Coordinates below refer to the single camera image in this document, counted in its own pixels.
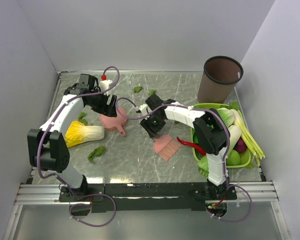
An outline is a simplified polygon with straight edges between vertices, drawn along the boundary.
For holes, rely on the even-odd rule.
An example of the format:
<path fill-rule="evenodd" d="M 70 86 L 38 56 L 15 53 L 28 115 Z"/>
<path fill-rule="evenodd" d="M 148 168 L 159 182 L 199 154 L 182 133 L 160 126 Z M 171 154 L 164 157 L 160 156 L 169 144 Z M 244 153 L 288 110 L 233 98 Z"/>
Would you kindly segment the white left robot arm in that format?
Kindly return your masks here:
<path fill-rule="evenodd" d="M 106 75 L 97 77 L 82 73 L 78 82 L 65 89 L 61 103 L 38 129 L 27 133 L 29 162 L 42 179 L 56 177 L 71 190 L 77 201 L 89 195 L 87 178 L 70 163 L 66 132 L 85 106 L 106 117 L 116 117 L 116 95 L 109 95 L 115 82 Z"/>

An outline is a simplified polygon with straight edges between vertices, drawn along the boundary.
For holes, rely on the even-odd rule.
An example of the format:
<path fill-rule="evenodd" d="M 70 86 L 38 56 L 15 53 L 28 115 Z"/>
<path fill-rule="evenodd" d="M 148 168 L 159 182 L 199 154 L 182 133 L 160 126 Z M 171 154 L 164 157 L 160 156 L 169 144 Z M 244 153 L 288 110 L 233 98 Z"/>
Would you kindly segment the pink hand brush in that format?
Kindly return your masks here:
<path fill-rule="evenodd" d="M 181 148 L 181 145 L 169 135 L 154 137 L 154 151 L 166 162 Z"/>

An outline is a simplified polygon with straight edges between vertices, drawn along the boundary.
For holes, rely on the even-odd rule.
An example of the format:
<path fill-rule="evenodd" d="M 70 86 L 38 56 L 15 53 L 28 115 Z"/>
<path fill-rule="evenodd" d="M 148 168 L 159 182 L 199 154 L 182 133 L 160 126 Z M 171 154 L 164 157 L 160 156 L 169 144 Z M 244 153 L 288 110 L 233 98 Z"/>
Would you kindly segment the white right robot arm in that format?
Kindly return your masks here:
<path fill-rule="evenodd" d="M 192 128 L 198 146 L 206 153 L 209 195 L 220 199 L 226 194 L 229 185 L 226 156 L 230 148 L 230 132 L 216 110 L 186 106 L 173 99 L 164 101 L 153 94 L 138 107 L 138 112 L 143 115 L 140 124 L 151 138 L 158 135 L 166 120 Z"/>

